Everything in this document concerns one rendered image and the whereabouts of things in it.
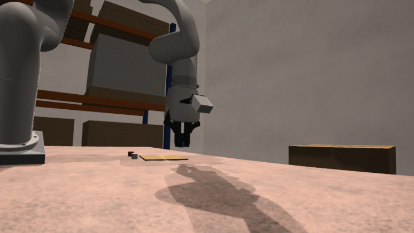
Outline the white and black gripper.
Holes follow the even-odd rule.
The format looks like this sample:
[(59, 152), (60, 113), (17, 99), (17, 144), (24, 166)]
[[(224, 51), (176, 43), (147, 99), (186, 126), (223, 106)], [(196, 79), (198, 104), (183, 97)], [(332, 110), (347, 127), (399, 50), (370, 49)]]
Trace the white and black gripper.
[[(182, 142), (185, 142), (184, 147), (189, 147), (190, 133), (200, 126), (200, 113), (191, 104), (180, 103), (180, 100), (190, 98), (192, 94), (199, 93), (191, 85), (174, 85), (167, 92), (163, 123), (175, 133), (176, 147), (182, 147)], [(181, 133), (181, 123), (184, 123), (184, 133)]]

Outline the tan flat mat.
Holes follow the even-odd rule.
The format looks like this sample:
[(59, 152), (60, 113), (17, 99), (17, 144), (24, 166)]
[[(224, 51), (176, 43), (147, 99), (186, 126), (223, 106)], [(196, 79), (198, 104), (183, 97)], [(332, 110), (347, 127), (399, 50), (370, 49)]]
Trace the tan flat mat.
[(139, 155), (145, 161), (172, 161), (172, 160), (188, 160), (177, 155)]

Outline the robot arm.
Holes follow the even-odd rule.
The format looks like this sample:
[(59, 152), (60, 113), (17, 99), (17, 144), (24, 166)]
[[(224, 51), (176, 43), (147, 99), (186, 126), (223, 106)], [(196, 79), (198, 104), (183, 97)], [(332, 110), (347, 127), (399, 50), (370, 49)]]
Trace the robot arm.
[[(9, 2), (0, 6), (0, 151), (22, 151), (38, 143), (32, 132), (38, 83), (40, 52), (55, 49), (62, 40), (74, 0), (32, 0), (33, 6)], [(139, 0), (159, 4), (176, 18), (179, 31), (154, 38), (151, 57), (172, 66), (172, 84), (197, 84), (200, 48), (195, 20), (182, 0)], [(40, 49), (41, 48), (41, 49)], [(206, 96), (192, 94), (180, 103), (196, 112), (210, 113), (214, 107)]]

